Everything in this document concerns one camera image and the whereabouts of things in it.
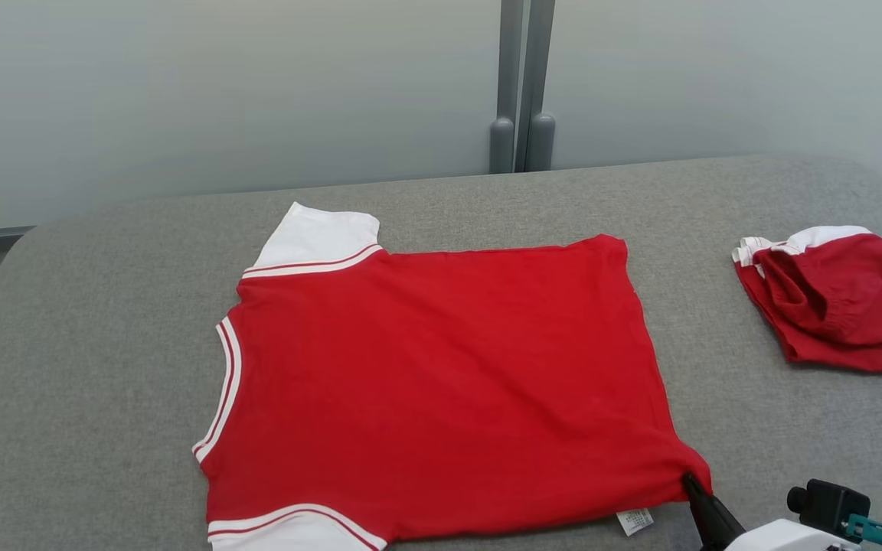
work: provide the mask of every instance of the folded clothing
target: folded clothing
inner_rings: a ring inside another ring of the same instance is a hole
[[[737,275],[789,362],[882,372],[882,239],[865,227],[809,227],[787,241],[745,237]]]

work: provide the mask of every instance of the white tag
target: white tag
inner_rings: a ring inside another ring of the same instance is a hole
[[[626,536],[631,536],[631,534],[637,533],[638,530],[647,527],[654,520],[652,520],[652,515],[648,512],[648,509],[633,509],[619,513],[619,522],[622,523]]]

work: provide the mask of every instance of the gray table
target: gray table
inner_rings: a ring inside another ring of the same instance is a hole
[[[747,527],[825,478],[882,520],[882,376],[789,366],[730,262],[745,235],[882,235],[882,180],[846,161],[742,157],[116,206],[38,227],[0,268],[0,548],[206,547],[189,451],[216,411],[214,324],[293,200],[381,219],[391,251],[628,241],[676,429]],[[688,507],[410,550],[697,548]]]

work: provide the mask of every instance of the white wall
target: white wall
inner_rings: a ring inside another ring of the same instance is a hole
[[[498,0],[0,0],[0,227],[480,174]]]
[[[882,174],[882,0],[560,0],[554,168],[799,151]]]

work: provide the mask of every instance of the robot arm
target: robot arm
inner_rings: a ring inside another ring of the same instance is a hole
[[[701,551],[860,551],[860,541],[882,545],[882,524],[869,520],[869,498],[831,482],[812,479],[788,492],[788,508],[799,523],[774,520],[746,531],[724,503],[708,494],[692,474],[683,477]]]

